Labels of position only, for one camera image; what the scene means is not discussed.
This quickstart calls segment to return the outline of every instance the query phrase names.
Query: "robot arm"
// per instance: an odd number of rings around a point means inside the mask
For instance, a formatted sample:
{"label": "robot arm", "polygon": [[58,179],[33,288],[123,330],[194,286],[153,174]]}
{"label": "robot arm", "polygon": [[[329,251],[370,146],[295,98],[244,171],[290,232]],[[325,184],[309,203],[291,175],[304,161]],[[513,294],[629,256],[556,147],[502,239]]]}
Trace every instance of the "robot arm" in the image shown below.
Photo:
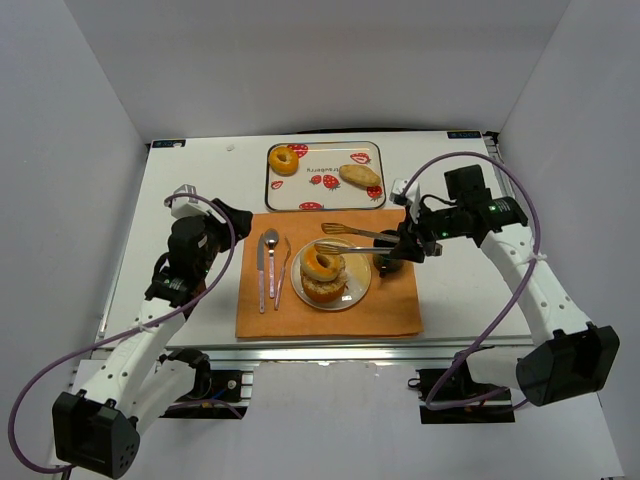
{"label": "robot arm", "polygon": [[[195,194],[184,185],[176,193]],[[233,225],[235,242],[249,235],[252,214],[212,202]],[[183,395],[202,398],[210,390],[206,355],[194,349],[174,351],[158,371],[148,374],[171,337],[187,321],[182,311],[205,289],[204,281],[218,253],[230,248],[227,225],[197,200],[178,198],[171,213],[177,218],[168,240],[169,251],[156,262],[132,328],[140,333],[122,340],[101,369],[76,393],[62,393],[53,406],[56,455],[111,478],[120,478],[138,452],[140,436]],[[161,323],[145,326],[180,313]]]}
{"label": "robot arm", "polygon": [[[524,212],[513,198],[491,198],[478,165],[447,172],[445,179],[454,202],[437,211],[426,206],[417,184],[403,195],[407,181],[394,183],[391,200],[406,207],[406,217],[391,256],[421,263],[442,254],[439,241],[466,236],[515,292],[533,255]],[[613,328],[596,327],[578,308],[543,256],[536,260],[518,300],[534,347],[480,349],[468,356],[463,371],[475,383],[520,389],[541,406],[602,389],[619,339]]]}

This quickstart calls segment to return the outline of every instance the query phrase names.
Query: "plate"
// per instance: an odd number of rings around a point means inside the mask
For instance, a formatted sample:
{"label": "plate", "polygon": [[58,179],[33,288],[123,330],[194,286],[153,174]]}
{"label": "plate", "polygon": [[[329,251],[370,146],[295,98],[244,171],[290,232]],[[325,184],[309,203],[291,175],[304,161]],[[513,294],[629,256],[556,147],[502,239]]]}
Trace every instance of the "plate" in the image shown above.
{"label": "plate", "polygon": [[349,253],[343,255],[345,261],[345,271],[347,272],[347,288],[341,298],[328,303],[318,303],[311,300],[302,288],[302,278],[300,278],[300,255],[310,245],[316,242],[331,242],[346,247],[355,247],[351,242],[335,237],[318,238],[305,245],[293,259],[291,266],[291,284],[293,289],[303,302],[319,310],[338,311],[354,306],[366,295],[371,285],[371,266],[366,255],[361,253]]}

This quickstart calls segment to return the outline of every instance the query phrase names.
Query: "tray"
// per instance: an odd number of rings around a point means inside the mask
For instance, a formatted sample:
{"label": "tray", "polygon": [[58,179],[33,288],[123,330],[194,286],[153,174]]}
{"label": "tray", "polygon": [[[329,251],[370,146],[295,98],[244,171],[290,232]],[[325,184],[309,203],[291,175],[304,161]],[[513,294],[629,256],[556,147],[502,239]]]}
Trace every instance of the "tray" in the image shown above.
{"label": "tray", "polygon": [[[265,203],[272,211],[372,210],[387,199],[380,150],[371,142],[277,144],[292,148],[300,157],[298,171],[290,176],[275,173],[267,162]],[[343,181],[342,165],[362,164],[382,178],[379,187],[362,188]]]}

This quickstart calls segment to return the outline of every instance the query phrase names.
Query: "white table surface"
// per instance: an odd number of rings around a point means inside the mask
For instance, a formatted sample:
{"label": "white table surface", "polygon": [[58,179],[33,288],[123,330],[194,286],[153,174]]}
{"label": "white table surface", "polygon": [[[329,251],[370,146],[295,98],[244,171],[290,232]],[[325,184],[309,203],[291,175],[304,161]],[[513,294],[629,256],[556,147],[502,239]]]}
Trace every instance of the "white table surface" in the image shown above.
{"label": "white table surface", "polygon": [[[183,148],[151,149],[107,318],[107,335],[128,328],[138,312],[153,265],[167,250],[167,238],[174,221],[163,206],[163,199],[177,187],[189,183],[205,197],[218,197],[232,207],[254,213],[267,212],[264,186],[269,147],[283,142],[356,140],[370,141],[380,148],[387,189],[395,178],[409,178],[422,164],[437,155],[458,150],[487,153],[482,139],[450,140],[445,132],[200,138],[187,139]],[[493,167],[473,157],[454,158],[427,170],[420,178],[422,193],[447,198],[443,174],[475,163],[482,165],[485,181],[493,195],[502,196]],[[398,207],[387,201],[384,208]],[[493,264],[472,240],[460,238],[443,243],[442,257],[427,259],[415,268],[425,329],[424,334],[417,338],[475,338],[502,309],[511,293]],[[222,263],[221,256],[214,263],[209,281],[218,273]],[[236,250],[221,283],[200,302],[169,346],[259,344],[235,337],[241,264],[242,245]],[[521,338],[529,335],[519,308],[516,307],[506,317],[494,335]],[[291,340],[269,339],[266,343],[288,344]]]}
{"label": "white table surface", "polygon": [[[95,365],[79,370],[77,385],[101,363],[87,362]],[[157,420],[123,480],[622,475],[595,394],[523,408],[510,424],[421,425],[417,395],[406,388],[414,375],[410,366],[262,364],[243,420]],[[79,468],[71,474],[71,480],[103,478]]]}

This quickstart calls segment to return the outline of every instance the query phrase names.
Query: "spoon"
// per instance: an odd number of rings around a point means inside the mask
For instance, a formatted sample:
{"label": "spoon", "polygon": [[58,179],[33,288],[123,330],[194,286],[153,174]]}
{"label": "spoon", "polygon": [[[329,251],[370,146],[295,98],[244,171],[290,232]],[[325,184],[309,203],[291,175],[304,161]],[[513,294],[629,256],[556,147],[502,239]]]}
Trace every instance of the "spoon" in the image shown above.
{"label": "spoon", "polygon": [[267,247],[269,247],[269,298],[273,298],[276,296],[275,248],[278,244],[278,240],[280,240],[278,232],[276,232],[273,228],[270,228],[264,233],[264,243],[267,245]]}

